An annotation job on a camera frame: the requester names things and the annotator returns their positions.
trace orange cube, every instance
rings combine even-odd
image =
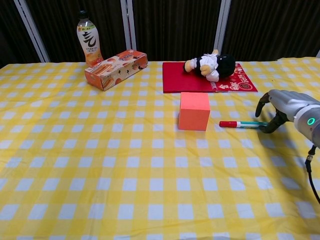
[[[178,128],[181,130],[205,131],[210,115],[207,93],[182,92]]]

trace orange cardboard box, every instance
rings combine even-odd
[[[87,82],[103,91],[121,83],[148,64],[147,54],[126,50],[84,70]]]
[[[181,130],[207,130],[210,103],[207,93],[182,92],[178,128]]]

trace robotic hand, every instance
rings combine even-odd
[[[267,126],[259,126],[262,132],[270,134],[285,122],[294,122],[295,128],[320,148],[320,101],[304,93],[274,89],[259,100],[256,117],[267,103],[272,103],[276,114]]]

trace dark curtain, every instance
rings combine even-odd
[[[232,0],[222,53],[238,61],[315,57],[319,0]]]
[[[26,0],[51,62],[84,62],[77,37],[79,10],[99,32],[104,59],[126,50],[119,0]]]
[[[221,0],[133,0],[136,46],[151,61],[211,53]]]
[[[0,1],[0,68],[39,62],[39,57],[13,0]]]

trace tablecloth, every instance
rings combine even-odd
[[[163,94],[162,62],[105,92],[81,62],[2,68],[0,238],[319,240],[311,143],[292,123],[263,134],[219,121],[256,120],[270,89],[320,100],[320,60],[240,63],[259,92],[210,93],[206,132],[178,130],[180,94]]]

